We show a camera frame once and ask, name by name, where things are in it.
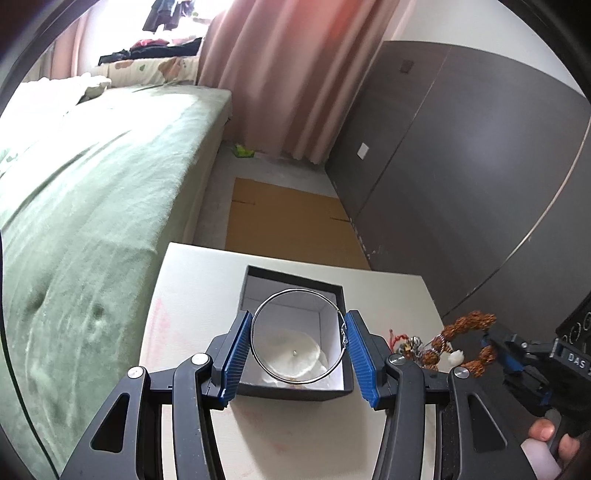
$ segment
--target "pink curtain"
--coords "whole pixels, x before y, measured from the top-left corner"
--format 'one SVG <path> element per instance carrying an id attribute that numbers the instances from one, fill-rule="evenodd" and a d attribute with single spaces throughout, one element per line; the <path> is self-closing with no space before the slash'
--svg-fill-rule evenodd
<path id="1" fill-rule="evenodd" d="M 212 22 L 199 85 L 232 91 L 225 138 L 328 157 L 398 0 L 234 0 Z"/>
<path id="2" fill-rule="evenodd" d="M 80 43 L 86 30 L 88 15 L 87 11 L 57 37 L 51 62 L 52 79 L 65 79 L 78 75 Z"/>

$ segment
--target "cardboard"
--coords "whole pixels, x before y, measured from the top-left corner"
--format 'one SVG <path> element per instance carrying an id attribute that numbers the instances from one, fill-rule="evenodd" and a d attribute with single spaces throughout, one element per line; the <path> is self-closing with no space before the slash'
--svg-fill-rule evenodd
<path id="1" fill-rule="evenodd" d="M 226 249 L 370 270 L 339 199 L 236 179 Z"/>

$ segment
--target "red string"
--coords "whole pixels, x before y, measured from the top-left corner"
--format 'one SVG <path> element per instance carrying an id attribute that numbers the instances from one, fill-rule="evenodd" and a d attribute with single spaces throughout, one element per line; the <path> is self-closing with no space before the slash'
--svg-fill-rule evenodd
<path id="1" fill-rule="evenodd" d="M 408 335 L 404 333 L 402 335 L 394 336 L 394 332 L 390 328 L 390 340 L 388 341 L 388 346 L 390 347 L 390 351 L 394 353 L 394 347 L 400 340 L 408 340 Z"/>

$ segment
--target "finger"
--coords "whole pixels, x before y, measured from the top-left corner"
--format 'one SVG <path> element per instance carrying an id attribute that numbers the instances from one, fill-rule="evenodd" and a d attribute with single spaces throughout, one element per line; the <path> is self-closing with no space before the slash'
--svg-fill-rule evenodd
<path id="1" fill-rule="evenodd" d="M 554 434 L 554 424 L 548 419 L 538 419 L 530 427 L 529 436 L 541 442 L 547 442 Z"/>
<path id="2" fill-rule="evenodd" d="M 558 444 L 558 455 L 560 459 L 566 464 L 569 463 L 579 451 L 581 443 L 568 434 L 560 439 Z"/>

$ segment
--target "wardrobe door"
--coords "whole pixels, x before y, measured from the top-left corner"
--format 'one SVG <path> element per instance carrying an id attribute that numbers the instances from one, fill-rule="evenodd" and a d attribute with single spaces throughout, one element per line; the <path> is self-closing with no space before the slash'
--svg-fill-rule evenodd
<path id="1" fill-rule="evenodd" d="M 326 167 L 351 218 L 407 132 L 449 50 L 428 42 L 382 44 Z M 369 147 L 363 160 L 357 155 L 362 143 Z"/>
<path id="2" fill-rule="evenodd" d="M 447 312 L 535 224 L 589 114 L 582 95 L 545 73 L 452 47 L 355 219 L 372 268 L 421 275 Z"/>

